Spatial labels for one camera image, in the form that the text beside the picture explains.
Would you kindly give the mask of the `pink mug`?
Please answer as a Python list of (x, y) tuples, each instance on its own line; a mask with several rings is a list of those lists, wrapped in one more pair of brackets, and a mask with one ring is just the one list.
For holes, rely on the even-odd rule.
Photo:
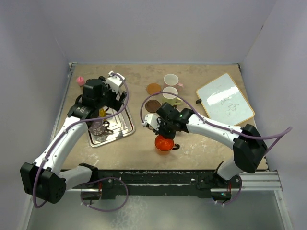
[(179, 82), (179, 78), (175, 74), (167, 74), (164, 76), (164, 88), (174, 87), (177, 90), (183, 89), (183, 84)]

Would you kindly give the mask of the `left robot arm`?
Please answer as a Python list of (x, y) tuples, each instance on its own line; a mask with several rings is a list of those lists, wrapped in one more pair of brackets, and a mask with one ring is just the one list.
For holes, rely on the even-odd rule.
[(81, 163), (71, 170), (62, 172), (61, 168), (80, 137), (96, 121), (104, 122), (99, 110), (108, 107), (120, 114), (128, 104), (129, 91), (120, 91), (126, 86), (125, 77), (110, 72), (108, 78), (100, 76), (89, 79), (83, 85), (83, 92), (69, 109), (64, 124), (50, 145), (34, 160), (24, 163), (20, 168), (24, 190), (32, 195), (35, 208), (41, 208), (37, 199), (55, 204), (64, 193), (78, 185), (88, 188), (97, 186), (98, 169)]

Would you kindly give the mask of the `silver metal tray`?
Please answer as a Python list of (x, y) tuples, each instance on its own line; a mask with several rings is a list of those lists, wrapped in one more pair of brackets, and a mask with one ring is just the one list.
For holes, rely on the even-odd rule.
[(93, 148), (119, 140), (135, 132), (135, 125), (127, 107), (120, 114), (105, 120), (110, 123), (108, 133), (94, 136), (88, 131), (88, 142)]

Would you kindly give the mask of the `light wood coaster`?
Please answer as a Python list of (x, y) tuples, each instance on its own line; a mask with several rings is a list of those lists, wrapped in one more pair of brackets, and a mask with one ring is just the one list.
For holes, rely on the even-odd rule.
[(146, 91), (149, 95), (155, 94), (161, 91), (161, 86), (157, 83), (150, 83), (146, 87)]

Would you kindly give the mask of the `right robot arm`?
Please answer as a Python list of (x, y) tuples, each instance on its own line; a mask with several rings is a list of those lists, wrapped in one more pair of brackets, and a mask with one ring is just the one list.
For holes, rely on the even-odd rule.
[(177, 132), (208, 137), (233, 150), (233, 158), (216, 169), (213, 182), (225, 187), (230, 179), (242, 173), (254, 173), (267, 151), (258, 130), (250, 124), (244, 127), (226, 125), (199, 115), (192, 109), (177, 110), (164, 103), (155, 114), (147, 114), (144, 126), (151, 126), (155, 134), (173, 139)]

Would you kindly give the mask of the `green mug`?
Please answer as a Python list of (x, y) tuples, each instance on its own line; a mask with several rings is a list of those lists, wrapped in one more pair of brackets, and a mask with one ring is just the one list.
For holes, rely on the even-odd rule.
[(169, 103), (171, 106), (180, 105), (182, 100), (177, 97), (178, 91), (175, 87), (168, 86), (163, 89), (162, 102)]

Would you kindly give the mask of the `dark wood coaster top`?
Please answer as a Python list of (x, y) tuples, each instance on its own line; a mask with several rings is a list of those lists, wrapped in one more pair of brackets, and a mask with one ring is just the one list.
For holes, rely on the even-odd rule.
[(156, 111), (160, 108), (161, 104), (157, 100), (148, 100), (145, 104), (145, 109), (149, 113), (156, 113)]

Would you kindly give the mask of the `orange mug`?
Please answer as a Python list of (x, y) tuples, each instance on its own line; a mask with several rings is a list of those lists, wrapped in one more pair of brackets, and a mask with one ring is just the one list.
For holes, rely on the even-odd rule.
[(154, 141), (155, 150), (159, 155), (167, 155), (172, 150), (180, 149), (180, 145), (176, 144), (173, 139), (164, 138), (161, 135), (158, 135)]

